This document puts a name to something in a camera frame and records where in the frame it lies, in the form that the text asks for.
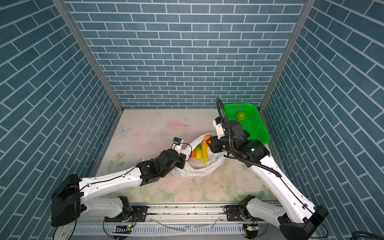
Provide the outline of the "green fruit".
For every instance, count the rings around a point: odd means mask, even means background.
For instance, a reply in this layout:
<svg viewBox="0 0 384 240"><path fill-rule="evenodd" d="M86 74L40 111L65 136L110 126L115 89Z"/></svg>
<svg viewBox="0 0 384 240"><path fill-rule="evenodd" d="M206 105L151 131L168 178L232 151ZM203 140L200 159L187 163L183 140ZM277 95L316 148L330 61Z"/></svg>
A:
<svg viewBox="0 0 384 240"><path fill-rule="evenodd" d="M243 111L239 111L239 112L237 112L236 113L236 119L237 119L237 121L244 121L245 119L246 119L246 117L247 117L247 115L246 115L246 113L245 112L243 112Z"/></svg>

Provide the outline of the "white plastic bag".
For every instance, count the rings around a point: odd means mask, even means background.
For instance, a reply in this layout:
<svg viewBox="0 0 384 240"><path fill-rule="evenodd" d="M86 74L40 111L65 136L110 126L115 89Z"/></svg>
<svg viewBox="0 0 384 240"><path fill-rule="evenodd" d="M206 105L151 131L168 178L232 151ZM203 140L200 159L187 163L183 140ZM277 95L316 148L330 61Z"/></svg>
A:
<svg viewBox="0 0 384 240"><path fill-rule="evenodd" d="M193 150L202 143L203 138L207 135L213 136L213 133L208 133L199 136L194 141L190 143ZM181 153L185 154L188 159L191 147L188 145L183 145L184 149L181 149ZM211 173L213 173L218 167L220 167L226 160L225 157L223 157L225 152L220 152L217 154L212 153L212 151L208 148L208 162L205 163L204 159L201 158L200 160L197 160L196 158L190 158L188 162L185 163L185 166L183 169L174 168L171 173L174 176L179 176L183 178L194 178L194 177L204 177Z"/></svg>

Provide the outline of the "green plastic basket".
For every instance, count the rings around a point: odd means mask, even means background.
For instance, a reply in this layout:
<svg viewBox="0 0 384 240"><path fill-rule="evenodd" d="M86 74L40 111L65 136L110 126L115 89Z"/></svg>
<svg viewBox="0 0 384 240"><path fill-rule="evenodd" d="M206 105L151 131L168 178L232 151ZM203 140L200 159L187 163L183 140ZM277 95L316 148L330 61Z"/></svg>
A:
<svg viewBox="0 0 384 240"><path fill-rule="evenodd" d="M258 140L264 145L270 142L270 134L256 106L248 103L236 103L226 104L224 107L230 121L237 121L237 112L243 111L246 113L246 119L238 122L243 126L243 129L250 134L249 140Z"/></svg>

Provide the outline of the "yellow lemon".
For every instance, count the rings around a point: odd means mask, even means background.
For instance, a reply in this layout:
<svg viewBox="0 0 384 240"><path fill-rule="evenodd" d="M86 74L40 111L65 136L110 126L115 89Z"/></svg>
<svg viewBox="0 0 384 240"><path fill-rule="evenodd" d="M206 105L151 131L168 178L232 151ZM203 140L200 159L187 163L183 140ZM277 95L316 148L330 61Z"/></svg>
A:
<svg viewBox="0 0 384 240"><path fill-rule="evenodd" d="M198 145L195 148L195 158L196 158L196 160L200 160L200 159L203 158L203 150L202 150L202 146L201 145Z"/></svg>

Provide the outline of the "yellow banana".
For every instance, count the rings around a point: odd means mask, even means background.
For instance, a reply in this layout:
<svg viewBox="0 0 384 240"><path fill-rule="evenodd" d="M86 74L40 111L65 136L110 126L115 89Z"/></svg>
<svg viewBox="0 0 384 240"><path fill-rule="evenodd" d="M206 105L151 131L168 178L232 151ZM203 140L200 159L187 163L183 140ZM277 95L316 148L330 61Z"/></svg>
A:
<svg viewBox="0 0 384 240"><path fill-rule="evenodd" d="M209 161L209 159L208 159L208 148L209 147L206 144L205 140L202 141L201 146L202 146L202 152L203 152L203 160L205 161L205 163L207 163Z"/></svg>

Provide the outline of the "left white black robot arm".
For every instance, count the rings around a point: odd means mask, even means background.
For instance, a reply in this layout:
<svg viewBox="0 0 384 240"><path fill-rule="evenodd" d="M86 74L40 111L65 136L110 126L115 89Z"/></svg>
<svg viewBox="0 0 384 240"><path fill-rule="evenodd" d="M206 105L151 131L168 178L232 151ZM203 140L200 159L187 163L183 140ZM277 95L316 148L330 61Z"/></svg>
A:
<svg viewBox="0 0 384 240"><path fill-rule="evenodd" d="M60 227L77 220L88 212L86 206L94 199L126 188L141 187L164 178L174 168L183 169L186 155L175 149L164 150L154 159L143 161L136 166L94 178L79 178L78 174L68 175L52 193L53 227Z"/></svg>

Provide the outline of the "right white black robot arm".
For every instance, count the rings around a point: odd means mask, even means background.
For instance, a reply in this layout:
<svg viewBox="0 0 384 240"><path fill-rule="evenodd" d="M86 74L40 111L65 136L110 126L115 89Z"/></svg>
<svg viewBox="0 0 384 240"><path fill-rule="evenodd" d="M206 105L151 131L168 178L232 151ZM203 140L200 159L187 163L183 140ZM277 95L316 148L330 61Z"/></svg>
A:
<svg viewBox="0 0 384 240"><path fill-rule="evenodd" d="M213 153L244 163L258 175L279 200L277 207L249 195L239 203L240 216L251 221L260 218L278 227L287 240L308 240L328 216L321 205L307 199L278 167L269 150L258 140L249 140L249 133L235 121L221 117L213 120L216 136L204 142Z"/></svg>

